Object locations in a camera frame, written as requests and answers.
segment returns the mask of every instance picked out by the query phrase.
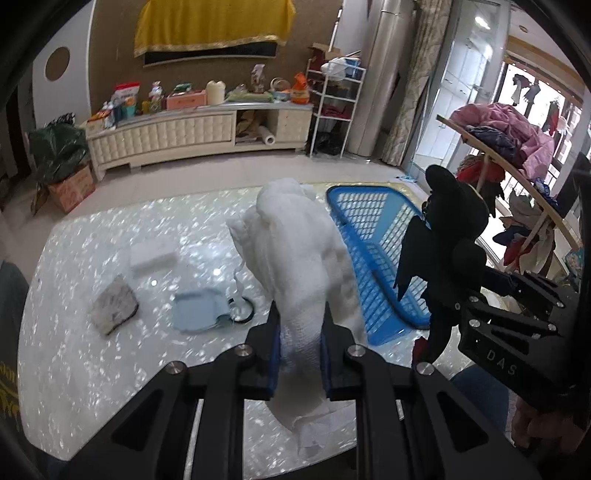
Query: orange bottle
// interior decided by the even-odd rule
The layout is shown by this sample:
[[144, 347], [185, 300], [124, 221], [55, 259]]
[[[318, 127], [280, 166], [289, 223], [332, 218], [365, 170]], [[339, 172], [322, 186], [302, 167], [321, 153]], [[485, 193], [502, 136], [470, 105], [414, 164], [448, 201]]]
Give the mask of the orange bottle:
[[308, 91], [308, 81], [306, 76], [300, 72], [295, 76], [295, 84], [291, 88], [291, 103], [305, 105], [310, 101], [310, 92]]

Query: tufted cabinet drawer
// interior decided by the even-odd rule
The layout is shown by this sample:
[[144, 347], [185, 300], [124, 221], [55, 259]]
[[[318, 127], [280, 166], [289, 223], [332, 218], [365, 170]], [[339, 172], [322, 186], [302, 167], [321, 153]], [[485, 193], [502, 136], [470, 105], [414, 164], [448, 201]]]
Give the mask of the tufted cabinet drawer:
[[267, 128], [277, 142], [306, 142], [312, 111], [274, 110], [267, 117]]
[[98, 164], [132, 155], [176, 147], [232, 142], [234, 115], [204, 115], [170, 119], [115, 130], [89, 141], [90, 155]]

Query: silver column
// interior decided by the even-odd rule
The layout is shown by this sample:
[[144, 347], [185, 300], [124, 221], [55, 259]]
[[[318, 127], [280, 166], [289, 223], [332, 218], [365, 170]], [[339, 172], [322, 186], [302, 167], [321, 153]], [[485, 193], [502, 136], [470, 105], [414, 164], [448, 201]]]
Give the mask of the silver column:
[[361, 66], [368, 71], [347, 144], [351, 153], [369, 157], [374, 151], [412, 14], [413, 0], [373, 2], [361, 51]]

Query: yellow cloth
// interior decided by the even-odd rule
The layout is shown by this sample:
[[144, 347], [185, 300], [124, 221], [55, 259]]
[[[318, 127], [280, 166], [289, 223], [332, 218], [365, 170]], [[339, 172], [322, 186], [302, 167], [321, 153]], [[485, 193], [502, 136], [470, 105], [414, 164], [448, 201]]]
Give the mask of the yellow cloth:
[[135, 30], [134, 56], [261, 41], [285, 45], [295, 14], [291, 0], [148, 0]]

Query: hand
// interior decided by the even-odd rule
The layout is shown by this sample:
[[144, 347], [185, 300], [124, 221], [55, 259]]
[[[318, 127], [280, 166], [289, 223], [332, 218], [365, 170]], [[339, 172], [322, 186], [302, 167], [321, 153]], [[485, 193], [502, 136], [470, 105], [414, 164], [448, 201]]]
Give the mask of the hand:
[[519, 447], [529, 447], [532, 438], [560, 439], [560, 452], [570, 454], [585, 436], [586, 432], [578, 428], [571, 417], [558, 412], [539, 414], [521, 398], [517, 399], [516, 408], [511, 437]]

